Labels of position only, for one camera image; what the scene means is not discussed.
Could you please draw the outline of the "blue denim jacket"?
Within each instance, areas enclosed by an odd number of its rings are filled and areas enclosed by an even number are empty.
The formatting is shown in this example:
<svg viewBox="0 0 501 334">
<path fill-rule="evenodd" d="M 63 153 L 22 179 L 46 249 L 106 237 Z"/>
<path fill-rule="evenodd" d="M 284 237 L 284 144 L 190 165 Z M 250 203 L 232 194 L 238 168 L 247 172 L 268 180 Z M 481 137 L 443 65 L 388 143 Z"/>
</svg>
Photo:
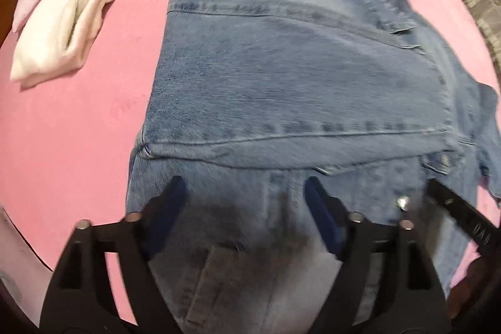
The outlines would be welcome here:
<svg viewBox="0 0 501 334">
<path fill-rule="evenodd" d="M 304 333 L 340 263 L 303 197 L 319 178 L 376 223 L 408 198 L 445 291 L 466 236 L 424 196 L 500 196 L 496 91 L 407 0 L 169 0 L 127 210 L 189 200 L 150 267 L 186 333 Z"/>
</svg>

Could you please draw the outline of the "cartoon printed storage bag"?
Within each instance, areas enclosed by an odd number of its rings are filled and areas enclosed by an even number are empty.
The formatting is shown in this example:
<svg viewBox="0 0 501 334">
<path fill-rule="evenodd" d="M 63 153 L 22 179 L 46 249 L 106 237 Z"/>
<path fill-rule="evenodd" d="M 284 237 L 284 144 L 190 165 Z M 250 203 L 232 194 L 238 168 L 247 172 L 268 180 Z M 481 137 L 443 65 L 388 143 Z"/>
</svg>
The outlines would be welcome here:
<svg viewBox="0 0 501 334">
<path fill-rule="evenodd" d="M 0 215 L 1 282 L 35 326 L 39 326 L 43 301 L 52 272 L 14 227 L 4 208 Z"/>
</svg>

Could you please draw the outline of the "pink bed cover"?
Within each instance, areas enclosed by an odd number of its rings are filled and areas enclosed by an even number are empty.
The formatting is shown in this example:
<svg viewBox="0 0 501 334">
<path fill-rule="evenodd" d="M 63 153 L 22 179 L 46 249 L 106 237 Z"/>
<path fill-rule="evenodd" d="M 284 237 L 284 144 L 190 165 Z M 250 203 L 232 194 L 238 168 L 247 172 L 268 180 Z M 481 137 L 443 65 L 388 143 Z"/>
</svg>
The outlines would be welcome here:
<svg viewBox="0 0 501 334">
<path fill-rule="evenodd" d="M 54 265 L 77 219 L 127 212 L 132 150 L 142 129 L 169 0 L 116 0 L 85 64 L 29 89 L 10 81 L 19 35 L 1 49 L 1 199 L 43 259 Z M 489 54 L 461 0 L 407 0 L 479 83 L 499 88 Z M 474 203 L 498 220 L 486 183 Z"/>
</svg>

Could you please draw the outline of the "folded cream white garment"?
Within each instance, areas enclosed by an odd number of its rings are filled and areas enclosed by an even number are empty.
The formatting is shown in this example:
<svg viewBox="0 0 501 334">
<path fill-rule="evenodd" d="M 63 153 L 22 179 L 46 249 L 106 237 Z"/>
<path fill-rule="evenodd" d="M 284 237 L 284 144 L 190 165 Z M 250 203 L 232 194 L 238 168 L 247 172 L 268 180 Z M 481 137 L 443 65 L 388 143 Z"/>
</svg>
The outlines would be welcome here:
<svg viewBox="0 0 501 334">
<path fill-rule="evenodd" d="M 9 79 L 30 88 L 80 69 L 114 0 L 41 0 L 13 51 Z"/>
</svg>

